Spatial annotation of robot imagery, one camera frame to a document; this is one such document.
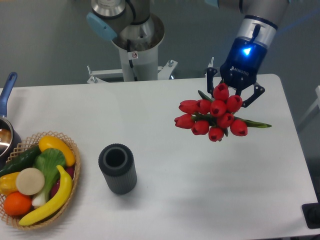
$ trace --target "tulip bouquet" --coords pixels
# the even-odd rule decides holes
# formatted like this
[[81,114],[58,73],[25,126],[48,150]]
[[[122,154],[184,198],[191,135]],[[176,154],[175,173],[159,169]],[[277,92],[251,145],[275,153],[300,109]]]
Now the tulip bouquet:
[[194,135],[206,135],[213,142],[221,141],[230,131],[236,136],[246,136],[248,127],[269,128],[271,125],[236,117],[235,113],[242,107],[239,95],[229,96],[225,83],[220,83],[213,90],[212,100],[203,92],[198,91],[200,100],[185,100],[179,109],[185,114],[174,119],[175,126],[191,129]]

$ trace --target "metal bracket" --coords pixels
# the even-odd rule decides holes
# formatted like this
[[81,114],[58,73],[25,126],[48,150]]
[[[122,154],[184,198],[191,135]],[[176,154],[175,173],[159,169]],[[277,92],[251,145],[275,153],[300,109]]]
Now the metal bracket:
[[166,65],[158,72],[158,80],[168,80],[172,76],[172,72],[177,67],[178,62],[174,60],[169,60]]
[[217,74],[218,70],[214,67],[208,67],[206,70],[206,91],[214,97],[214,76]]
[[[169,60],[165,66],[158,66],[158,80],[170,79],[177,65],[177,61]],[[91,71],[89,66],[87,66],[87,69],[89,74],[88,84],[107,83],[107,81],[101,79],[122,78],[124,76],[122,69]]]
[[302,115],[297,127],[296,131],[301,132],[320,112],[320,86],[317,86],[315,89],[317,99],[311,104],[311,106],[307,109],[307,111]]
[[251,97],[249,97],[247,100],[243,101],[242,107],[246,108],[250,104],[252,104],[258,97],[260,97],[264,92],[265,88],[261,86],[259,83],[255,82],[253,84],[253,94]]

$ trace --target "yellow pepper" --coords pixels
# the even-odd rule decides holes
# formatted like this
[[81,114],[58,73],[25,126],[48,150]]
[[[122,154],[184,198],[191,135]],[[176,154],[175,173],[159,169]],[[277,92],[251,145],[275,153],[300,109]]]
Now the yellow pepper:
[[56,166],[56,168],[60,172],[60,187],[58,192],[46,204],[38,207],[21,218],[19,221],[21,226],[30,226],[45,219],[46,217],[49,217],[61,208],[68,200],[72,190],[72,178],[61,165]]
[[13,172],[0,177],[0,194],[9,195],[17,192],[16,179],[20,172]]
[[75,164],[76,159],[71,149],[60,138],[55,136],[46,135],[39,140],[39,148],[41,152],[46,149],[58,149],[65,157],[65,164],[67,167],[71,167]]

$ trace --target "black cylindrical vase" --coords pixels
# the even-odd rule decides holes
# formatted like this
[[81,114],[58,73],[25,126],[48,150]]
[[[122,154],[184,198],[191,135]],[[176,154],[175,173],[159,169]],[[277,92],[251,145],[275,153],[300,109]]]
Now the black cylindrical vase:
[[134,155],[119,143],[104,148],[99,155],[99,167],[110,190],[115,194],[130,192],[137,183]]

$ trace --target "saucepan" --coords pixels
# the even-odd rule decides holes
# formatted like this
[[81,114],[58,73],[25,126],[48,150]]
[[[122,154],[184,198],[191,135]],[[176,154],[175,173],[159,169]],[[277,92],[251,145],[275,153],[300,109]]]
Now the saucepan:
[[7,117],[7,103],[17,80],[17,73],[11,72],[5,82],[3,90],[0,95],[0,170],[6,164],[10,153],[21,143],[20,136],[14,130],[14,127],[6,119]]

